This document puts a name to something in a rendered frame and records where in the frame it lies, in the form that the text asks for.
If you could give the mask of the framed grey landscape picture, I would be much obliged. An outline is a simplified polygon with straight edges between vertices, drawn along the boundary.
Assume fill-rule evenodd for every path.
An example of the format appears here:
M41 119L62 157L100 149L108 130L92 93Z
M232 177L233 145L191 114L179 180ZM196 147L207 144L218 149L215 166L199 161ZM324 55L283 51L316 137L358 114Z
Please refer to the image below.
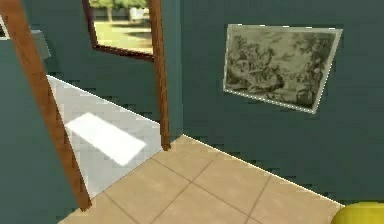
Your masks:
M229 24L223 90L314 114L342 33L340 28Z

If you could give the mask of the brown framed window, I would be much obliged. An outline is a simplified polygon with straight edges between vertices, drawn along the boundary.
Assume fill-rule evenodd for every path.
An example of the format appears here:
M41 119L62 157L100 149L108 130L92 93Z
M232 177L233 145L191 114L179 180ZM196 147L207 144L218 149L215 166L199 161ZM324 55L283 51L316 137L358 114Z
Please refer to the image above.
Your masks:
M151 0L81 0L94 50L153 60Z

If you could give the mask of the yellow round object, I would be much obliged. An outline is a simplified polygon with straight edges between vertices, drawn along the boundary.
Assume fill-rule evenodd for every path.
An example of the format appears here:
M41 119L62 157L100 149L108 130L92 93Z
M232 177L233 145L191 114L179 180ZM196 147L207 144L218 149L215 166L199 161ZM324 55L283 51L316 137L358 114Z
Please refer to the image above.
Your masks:
M384 203L359 202L341 208L331 224L384 224Z

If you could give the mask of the brown wooden door frame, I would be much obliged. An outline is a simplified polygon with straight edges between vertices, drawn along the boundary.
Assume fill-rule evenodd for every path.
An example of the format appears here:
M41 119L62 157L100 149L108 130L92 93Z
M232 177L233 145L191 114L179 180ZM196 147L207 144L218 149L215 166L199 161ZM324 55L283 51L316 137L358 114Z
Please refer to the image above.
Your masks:
M96 51L128 56L154 63L160 113L160 135L162 149L171 148L167 101L167 80L162 28L162 0L149 0L153 53L135 53L96 44L92 39L92 48ZM59 160L63 166L70 188L78 207L86 211L91 207L91 199L80 173L79 165L69 143L69 138L60 120L60 113L46 78L42 61L27 22L20 0L0 0L0 16L9 32L26 79L31 88L42 119L53 141Z

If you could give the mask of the white framed wall picture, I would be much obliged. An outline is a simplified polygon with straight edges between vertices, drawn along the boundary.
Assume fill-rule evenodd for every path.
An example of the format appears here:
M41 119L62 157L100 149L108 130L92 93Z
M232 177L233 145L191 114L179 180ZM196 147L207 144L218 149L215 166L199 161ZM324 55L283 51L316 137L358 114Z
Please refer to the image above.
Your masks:
M9 39L8 31L3 21L3 18L0 15L0 40L8 40L8 39Z

